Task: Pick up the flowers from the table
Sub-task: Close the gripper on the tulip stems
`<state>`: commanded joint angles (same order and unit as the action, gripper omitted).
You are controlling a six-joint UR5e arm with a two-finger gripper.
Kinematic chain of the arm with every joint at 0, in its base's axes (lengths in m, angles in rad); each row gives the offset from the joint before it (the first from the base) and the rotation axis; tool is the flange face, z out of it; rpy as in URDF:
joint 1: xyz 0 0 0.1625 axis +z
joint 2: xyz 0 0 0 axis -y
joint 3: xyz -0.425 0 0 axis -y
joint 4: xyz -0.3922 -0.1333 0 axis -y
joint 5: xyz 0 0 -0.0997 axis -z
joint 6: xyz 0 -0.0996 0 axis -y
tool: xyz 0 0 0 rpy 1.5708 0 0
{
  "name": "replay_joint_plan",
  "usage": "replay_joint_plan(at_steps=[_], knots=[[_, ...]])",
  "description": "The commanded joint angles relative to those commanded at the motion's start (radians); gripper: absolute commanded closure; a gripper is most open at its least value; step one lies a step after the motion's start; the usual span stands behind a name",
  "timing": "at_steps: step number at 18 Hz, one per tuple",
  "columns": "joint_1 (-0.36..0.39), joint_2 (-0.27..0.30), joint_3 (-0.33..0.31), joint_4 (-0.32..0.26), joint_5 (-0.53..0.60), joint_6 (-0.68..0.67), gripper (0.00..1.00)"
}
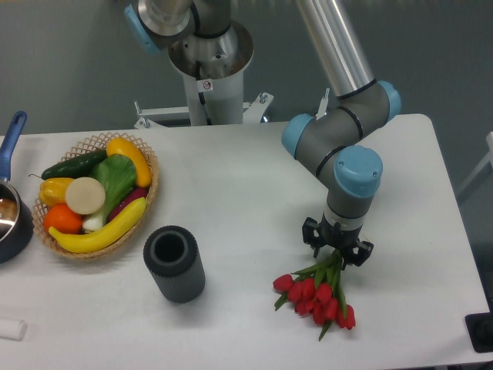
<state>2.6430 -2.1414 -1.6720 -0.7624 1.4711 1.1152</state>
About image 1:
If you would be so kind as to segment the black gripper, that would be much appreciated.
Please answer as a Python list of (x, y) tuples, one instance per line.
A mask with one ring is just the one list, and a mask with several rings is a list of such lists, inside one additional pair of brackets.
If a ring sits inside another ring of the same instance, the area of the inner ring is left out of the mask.
[(359, 240), (362, 226), (354, 230), (343, 230), (336, 224), (330, 224), (325, 217), (318, 223), (307, 217), (302, 225), (302, 236), (305, 244), (313, 251), (313, 258), (317, 258), (320, 249), (326, 245), (341, 250), (344, 260), (343, 269), (347, 265), (360, 267), (372, 254), (374, 244), (367, 240)]

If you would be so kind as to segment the grey robot arm, blue caps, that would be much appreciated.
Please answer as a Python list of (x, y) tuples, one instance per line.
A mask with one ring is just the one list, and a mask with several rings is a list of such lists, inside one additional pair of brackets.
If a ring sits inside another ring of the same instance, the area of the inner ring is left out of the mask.
[[(344, 7), (337, 1), (299, 1), (338, 104), (319, 116), (300, 114), (286, 125), (286, 151), (328, 191), (320, 220), (307, 219), (304, 242), (331, 246), (345, 264), (359, 266), (373, 244), (359, 238), (383, 173), (379, 155), (362, 139), (401, 110), (398, 91), (374, 78)], [(243, 71), (253, 57), (249, 32), (231, 17), (228, 1), (133, 1), (124, 16), (149, 53), (167, 51), (186, 88), (194, 126), (245, 123)]]

